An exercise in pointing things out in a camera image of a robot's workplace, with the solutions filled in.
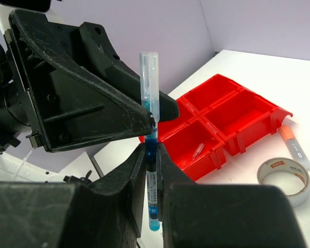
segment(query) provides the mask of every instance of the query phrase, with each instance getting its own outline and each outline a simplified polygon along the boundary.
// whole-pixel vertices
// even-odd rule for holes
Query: clear pen cap
[[[155,122],[160,121],[159,55],[157,52],[140,54],[141,103],[153,114]]]

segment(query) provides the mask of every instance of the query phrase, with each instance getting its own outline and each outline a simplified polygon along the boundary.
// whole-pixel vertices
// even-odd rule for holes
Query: packing tape
[[[302,165],[288,158],[273,158],[265,161],[258,168],[257,181],[263,184],[264,178],[273,172],[288,172],[297,176],[303,183],[304,187],[298,193],[286,195],[290,204],[295,208],[302,205],[308,198],[310,185],[310,176]]]

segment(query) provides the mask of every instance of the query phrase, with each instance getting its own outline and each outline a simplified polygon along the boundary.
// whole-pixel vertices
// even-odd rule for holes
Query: red storage tray
[[[223,139],[225,150],[233,156],[246,152],[246,147],[268,133],[274,134],[287,115],[292,113],[242,89],[203,113],[202,118]]]
[[[200,155],[193,159],[197,147],[205,146]],[[181,126],[164,141],[172,161],[190,178],[197,180],[226,162],[224,142],[206,125],[201,118]]]
[[[244,153],[260,138],[274,134],[287,115],[292,116],[219,74],[183,95],[177,103],[180,116],[159,123],[159,141],[175,164],[195,181],[221,168],[226,162],[223,149],[232,156]],[[205,147],[193,159],[201,143]]]
[[[202,111],[223,101],[223,99],[235,93],[238,89],[241,89],[241,85],[217,74],[181,98],[191,109],[200,114]]]

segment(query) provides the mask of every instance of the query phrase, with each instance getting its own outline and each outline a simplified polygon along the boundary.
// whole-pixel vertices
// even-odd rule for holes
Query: white backdrop
[[[310,0],[201,0],[215,51],[310,60]]]

